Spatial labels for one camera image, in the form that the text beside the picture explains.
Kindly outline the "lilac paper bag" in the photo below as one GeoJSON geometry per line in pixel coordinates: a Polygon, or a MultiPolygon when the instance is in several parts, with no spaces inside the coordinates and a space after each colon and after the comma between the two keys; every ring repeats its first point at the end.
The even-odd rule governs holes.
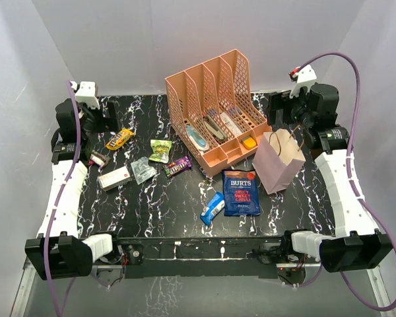
{"type": "Polygon", "coordinates": [[[265,132],[253,159],[253,167],[267,194],[287,189],[306,158],[286,129],[265,132]]]}

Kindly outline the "purple M&M's packet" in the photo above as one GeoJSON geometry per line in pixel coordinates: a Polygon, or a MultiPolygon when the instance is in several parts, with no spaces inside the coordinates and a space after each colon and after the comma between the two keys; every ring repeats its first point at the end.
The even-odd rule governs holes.
{"type": "Polygon", "coordinates": [[[182,173],[186,170],[189,170],[192,168],[192,162],[189,156],[184,156],[182,158],[179,158],[178,160],[175,160],[174,162],[171,162],[169,164],[166,164],[163,168],[165,175],[168,178],[171,178],[179,173],[182,173]]]}

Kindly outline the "blue Burts chips bag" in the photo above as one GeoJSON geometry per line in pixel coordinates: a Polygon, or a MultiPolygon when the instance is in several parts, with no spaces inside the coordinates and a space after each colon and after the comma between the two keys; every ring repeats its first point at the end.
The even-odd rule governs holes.
{"type": "Polygon", "coordinates": [[[224,215],[227,217],[260,215],[255,170],[223,170],[224,215]]]}

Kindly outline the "blue Oreo cookie pack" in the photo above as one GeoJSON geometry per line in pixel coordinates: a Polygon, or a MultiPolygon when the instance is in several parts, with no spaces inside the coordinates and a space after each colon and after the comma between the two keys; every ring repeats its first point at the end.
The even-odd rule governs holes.
{"type": "Polygon", "coordinates": [[[200,215],[206,226],[211,226],[213,219],[224,209],[224,195],[216,192],[214,197],[206,204],[200,215]]]}

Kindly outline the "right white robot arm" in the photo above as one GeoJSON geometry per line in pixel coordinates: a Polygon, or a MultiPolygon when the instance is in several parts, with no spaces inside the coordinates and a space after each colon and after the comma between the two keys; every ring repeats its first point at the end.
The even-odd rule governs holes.
{"type": "Polygon", "coordinates": [[[354,163],[347,155],[349,133],[336,123],[338,103],[337,88],[316,83],[301,88],[297,96],[289,90],[270,93],[264,110],[269,124],[276,122],[281,111],[283,123],[302,127],[304,144],[321,172],[335,219],[334,236],[288,230],[279,250],[289,262],[303,255],[314,258],[330,273],[373,269],[393,248],[388,235],[360,204],[362,194],[355,194],[349,183],[359,185],[355,174],[347,173],[354,171],[354,163]]]}

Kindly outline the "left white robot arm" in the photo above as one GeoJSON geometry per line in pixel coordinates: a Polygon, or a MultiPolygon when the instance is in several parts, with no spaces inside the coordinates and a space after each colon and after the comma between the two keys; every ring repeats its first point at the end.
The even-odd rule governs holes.
{"type": "Polygon", "coordinates": [[[123,247],[114,234],[99,232],[80,239],[79,202],[92,154],[90,137],[119,127],[115,108],[103,114],[97,98],[66,99],[55,108],[58,129],[51,139],[53,180],[48,206],[36,238],[28,239],[25,253],[41,279],[87,276],[95,261],[120,261],[123,247]]]}

